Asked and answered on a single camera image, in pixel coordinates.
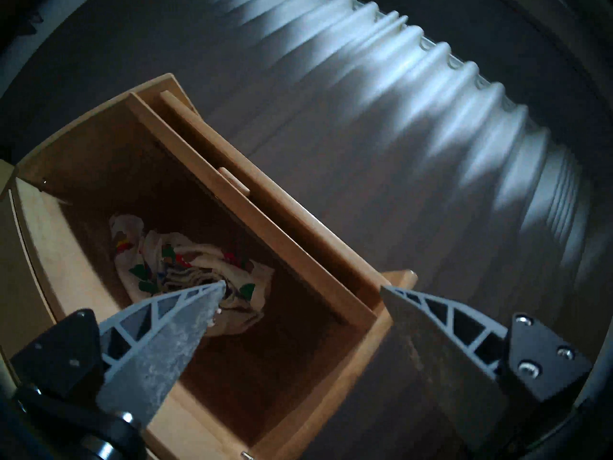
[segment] bolt head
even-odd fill
[[[515,322],[516,323],[526,324],[528,326],[532,326],[533,320],[532,320],[532,318],[530,318],[529,316],[526,316],[526,315],[517,315],[515,317]]]
[[[572,361],[574,359],[574,351],[568,346],[560,346],[558,348],[557,354],[559,357],[563,357],[564,359],[568,359],[569,361]]]
[[[541,368],[535,362],[522,361],[517,366],[517,370],[526,377],[536,379],[541,375]]]

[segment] wooden strip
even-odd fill
[[[199,142],[207,146],[207,151],[219,154],[223,165],[250,188],[251,199],[257,206],[270,208],[266,210],[267,215],[367,306],[375,308],[381,303],[379,290],[388,282],[379,272],[172,93],[162,92],[161,97],[175,115],[200,136]]]
[[[417,283],[417,274],[412,270],[397,270],[395,272],[383,272],[381,275],[389,280],[389,283],[398,288],[410,290]]]
[[[273,221],[239,193],[215,168],[183,140],[151,107],[132,93],[126,104],[185,167],[244,224],[323,296],[329,307],[350,324],[366,331],[375,315]]]
[[[261,438],[250,453],[256,459],[299,458],[351,392],[392,325],[392,317],[384,309],[362,342],[311,391],[296,409]]]
[[[226,168],[224,167],[219,168],[219,173],[221,173],[221,175],[225,179],[227,179],[232,186],[237,188],[244,197],[249,197],[249,194],[251,193],[249,188],[243,185],[243,183],[241,183],[239,180],[237,180],[236,177],[232,173],[230,173]]]

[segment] open drawer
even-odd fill
[[[18,165],[17,230],[52,323],[131,303],[112,259],[114,213],[274,268],[264,318],[201,345],[145,438],[160,458],[297,458],[391,326],[373,296],[385,279],[203,124],[171,75],[84,114]]]

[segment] folded fabric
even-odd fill
[[[240,334],[262,319],[274,270],[179,232],[144,234],[133,215],[110,219],[115,267],[133,303],[160,293],[225,280],[226,293],[205,336]]]

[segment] wooden board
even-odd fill
[[[0,346],[10,358],[54,321],[30,265],[13,191],[0,201]]]
[[[218,160],[211,164],[227,167],[250,189],[251,200],[362,302],[371,309],[381,303],[379,290],[386,281],[379,272],[172,93],[162,92],[161,97],[175,114],[164,119],[177,131],[189,129],[189,142],[196,151]]]
[[[127,106],[171,154],[187,167],[244,224],[314,288],[329,307],[350,324],[366,331],[374,313],[273,221],[234,188],[219,172],[183,140],[139,96],[132,93]]]

